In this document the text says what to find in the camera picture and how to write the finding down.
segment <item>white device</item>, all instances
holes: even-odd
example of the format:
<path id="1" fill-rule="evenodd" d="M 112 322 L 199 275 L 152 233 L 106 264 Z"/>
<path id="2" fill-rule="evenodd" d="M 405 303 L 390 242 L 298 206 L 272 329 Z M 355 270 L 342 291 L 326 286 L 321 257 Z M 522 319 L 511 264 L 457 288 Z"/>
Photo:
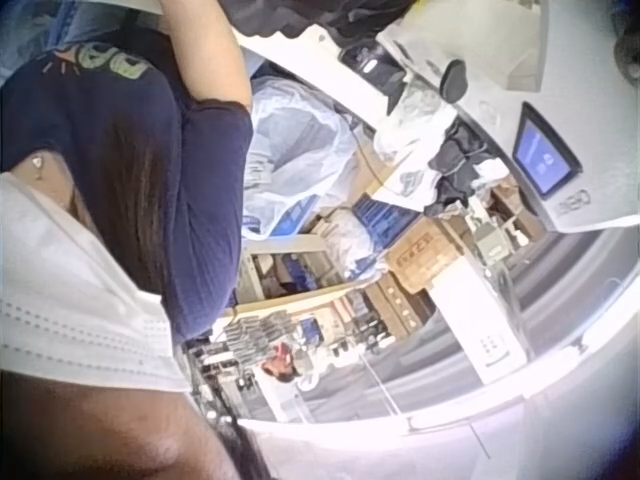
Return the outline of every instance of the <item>white device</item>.
<path id="1" fill-rule="evenodd" d="M 498 380 L 527 363 L 507 305 L 474 259 L 460 257 L 447 267 L 433 280 L 429 295 L 483 383 Z"/>
<path id="2" fill-rule="evenodd" d="M 435 86 L 452 59 L 466 61 L 469 88 L 456 107 L 504 152 L 549 230 L 636 225 L 640 104 L 615 61 L 611 2 L 532 5 L 524 12 L 507 0 L 432 0 L 378 41 Z M 488 7 L 499 12 L 489 17 Z M 438 15 L 450 15 L 446 29 L 430 28 Z M 502 36 L 492 43 L 487 32 Z M 480 34 L 485 41 L 474 42 Z"/>

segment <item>woman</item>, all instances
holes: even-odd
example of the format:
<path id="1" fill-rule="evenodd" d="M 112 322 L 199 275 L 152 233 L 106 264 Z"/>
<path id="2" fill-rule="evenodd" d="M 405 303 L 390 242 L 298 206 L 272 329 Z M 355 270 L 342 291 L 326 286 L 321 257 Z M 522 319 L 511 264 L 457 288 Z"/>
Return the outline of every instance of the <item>woman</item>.
<path id="1" fill-rule="evenodd" d="M 249 84 L 215 1 L 162 7 L 177 66 L 134 30 L 148 61 L 114 35 L 2 88 L 2 478 L 269 478 L 233 415 L 198 414 L 171 335 L 235 280 Z"/>
<path id="2" fill-rule="evenodd" d="M 0 170 L 89 225 L 139 288 L 162 295 L 182 343 L 235 285 L 251 88 L 215 1 L 160 3 L 170 39 L 117 30 L 9 78 Z"/>

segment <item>cardboard box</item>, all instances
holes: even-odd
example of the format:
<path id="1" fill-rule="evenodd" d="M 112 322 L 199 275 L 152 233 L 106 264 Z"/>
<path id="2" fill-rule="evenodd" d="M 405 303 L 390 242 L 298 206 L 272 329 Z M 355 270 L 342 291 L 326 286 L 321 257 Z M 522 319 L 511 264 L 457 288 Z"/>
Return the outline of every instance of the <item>cardboard box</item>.
<path id="1" fill-rule="evenodd" d="M 409 293 L 428 289 L 431 281 L 463 255 L 457 242 L 437 220 L 421 217 L 391 247 L 386 259 Z"/>
<path id="2" fill-rule="evenodd" d="M 402 340 L 410 335 L 411 332 L 406 328 L 402 318 L 394 310 L 391 303 L 389 303 L 389 300 L 378 283 L 369 285 L 364 293 L 369 298 L 373 308 L 378 312 L 380 319 L 387 326 L 389 333 L 396 337 L 396 340 Z"/>
<path id="3" fill-rule="evenodd" d="M 494 209 L 506 217 L 515 216 L 515 226 L 532 242 L 540 241 L 547 233 L 542 222 L 522 204 L 520 187 L 513 177 L 507 177 L 500 185 L 493 188 Z"/>

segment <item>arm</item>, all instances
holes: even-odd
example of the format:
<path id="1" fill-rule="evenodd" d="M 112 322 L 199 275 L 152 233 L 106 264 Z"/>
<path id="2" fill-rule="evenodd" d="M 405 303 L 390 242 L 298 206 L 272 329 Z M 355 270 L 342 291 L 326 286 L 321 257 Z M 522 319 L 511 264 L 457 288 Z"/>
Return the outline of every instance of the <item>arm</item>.
<path id="1" fill-rule="evenodd" d="M 197 101 L 251 109 L 242 51 L 217 0 L 160 0 L 184 84 Z"/>

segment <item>long dark hair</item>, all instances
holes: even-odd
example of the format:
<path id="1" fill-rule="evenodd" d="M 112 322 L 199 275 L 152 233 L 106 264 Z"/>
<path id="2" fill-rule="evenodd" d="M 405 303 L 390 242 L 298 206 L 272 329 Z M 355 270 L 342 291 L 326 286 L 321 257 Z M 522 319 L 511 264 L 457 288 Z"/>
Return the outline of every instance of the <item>long dark hair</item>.
<path id="1" fill-rule="evenodd" d="M 98 155 L 96 228 L 138 288 L 167 297 L 165 156 L 123 117 L 111 124 Z"/>
<path id="2" fill-rule="evenodd" d="M 102 202 L 93 218 L 98 233 L 138 288 L 170 300 L 164 249 L 166 158 L 125 118 L 113 122 L 99 155 L 97 185 Z M 260 450 L 249 432 L 238 425 L 222 389 L 214 392 L 225 417 L 214 430 L 240 478 L 270 479 Z"/>

